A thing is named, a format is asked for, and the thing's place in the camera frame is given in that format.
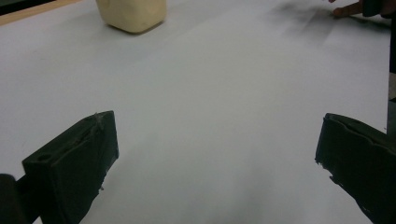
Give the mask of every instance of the white tabletop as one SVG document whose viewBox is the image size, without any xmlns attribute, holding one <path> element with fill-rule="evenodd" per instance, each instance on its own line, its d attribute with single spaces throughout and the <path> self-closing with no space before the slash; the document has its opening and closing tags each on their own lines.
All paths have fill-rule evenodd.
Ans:
<svg viewBox="0 0 396 224">
<path fill-rule="evenodd" d="M 389 29 L 335 6 L 169 0 L 128 35 L 84 0 L 1 26 L 0 171 L 114 110 L 120 158 L 81 223 L 370 223 L 314 158 L 328 112 L 385 131 Z"/>
</svg>

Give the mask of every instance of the wooden floor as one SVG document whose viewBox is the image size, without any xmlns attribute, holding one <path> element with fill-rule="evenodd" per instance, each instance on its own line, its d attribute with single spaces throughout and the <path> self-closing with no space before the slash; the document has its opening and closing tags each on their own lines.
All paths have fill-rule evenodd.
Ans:
<svg viewBox="0 0 396 224">
<path fill-rule="evenodd" d="M 56 0 L 36 7 L 29 7 L 21 11 L 16 11 L 3 16 L 0 16 L 0 25 L 4 25 L 13 21 L 25 19 L 27 17 L 43 13 L 57 7 L 63 7 L 81 0 Z"/>
</svg>

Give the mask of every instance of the finger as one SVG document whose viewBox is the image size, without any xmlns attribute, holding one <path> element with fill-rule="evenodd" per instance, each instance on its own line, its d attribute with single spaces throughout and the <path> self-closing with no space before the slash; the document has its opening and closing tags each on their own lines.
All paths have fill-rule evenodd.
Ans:
<svg viewBox="0 0 396 224">
<path fill-rule="evenodd" d="M 347 17 L 351 15 L 361 14 L 362 11 L 363 7 L 361 2 L 357 2 L 346 7 L 338 7 L 332 12 L 332 14 L 336 17 Z"/>
<path fill-rule="evenodd" d="M 388 15 L 396 11 L 396 1 L 384 0 L 382 2 L 381 15 Z"/>
</svg>

